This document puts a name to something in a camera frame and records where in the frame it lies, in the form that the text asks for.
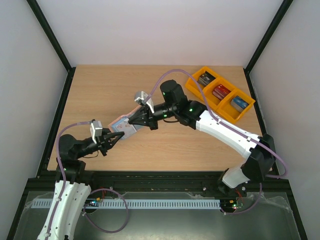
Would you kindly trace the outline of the pink leather card holder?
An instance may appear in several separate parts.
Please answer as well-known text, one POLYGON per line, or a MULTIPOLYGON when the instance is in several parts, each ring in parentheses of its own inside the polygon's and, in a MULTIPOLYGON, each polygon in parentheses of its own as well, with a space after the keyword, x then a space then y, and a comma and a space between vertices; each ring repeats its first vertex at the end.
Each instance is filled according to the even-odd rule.
POLYGON ((118 118, 116 118, 114 121, 112 121, 108 125, 108 128, 113 133, 124 132, 124 135, 121 138, 121 140, 125 140, 125 139, 129 138, 130 136, 134 135, 138 130, 140 130, 142 128, 142 126, 129 124, 129 118, 134 113, 136 113, 139 109, 140 109, 140 107, 137 106, 131 112, 119 116, 118 118))

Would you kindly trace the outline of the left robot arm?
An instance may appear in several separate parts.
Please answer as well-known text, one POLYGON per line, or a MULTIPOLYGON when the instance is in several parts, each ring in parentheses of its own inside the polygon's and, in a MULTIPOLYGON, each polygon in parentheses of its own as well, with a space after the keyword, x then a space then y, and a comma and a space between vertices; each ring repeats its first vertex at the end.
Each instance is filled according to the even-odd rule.
POLYGON ((56 138, 54 195, 45 223, 37 236, 39 240, 72 240, 85 202, 94 185, 92 171, 85 169, 81 158, 100 152, 106 156, 124 132, 101 128, 83 140, 60 132, 56 138))

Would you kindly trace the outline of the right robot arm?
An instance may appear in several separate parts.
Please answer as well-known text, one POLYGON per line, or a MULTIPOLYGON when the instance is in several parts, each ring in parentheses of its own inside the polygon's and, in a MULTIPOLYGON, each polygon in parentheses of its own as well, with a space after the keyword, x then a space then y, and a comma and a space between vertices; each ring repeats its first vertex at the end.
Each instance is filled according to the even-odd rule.
POLYGON ((218 191, 229 196, 236 187, 248 181, 261 183, 269 174, 275 157, 270 151, 275 150, 274 139, 265 133, 259 136, 236 127, 218 117, 204 104, 189 100, 183 88, 175 80, 167 80, 160 85, 164 102, 154 105, 144 92, 135 95, 135 102, 141 107, 129 117, 131 125, 158 129, 158 122, 174 117, 180 124, 209 134, 236 150, 244 162, 228 168, 218 183, 218 191))

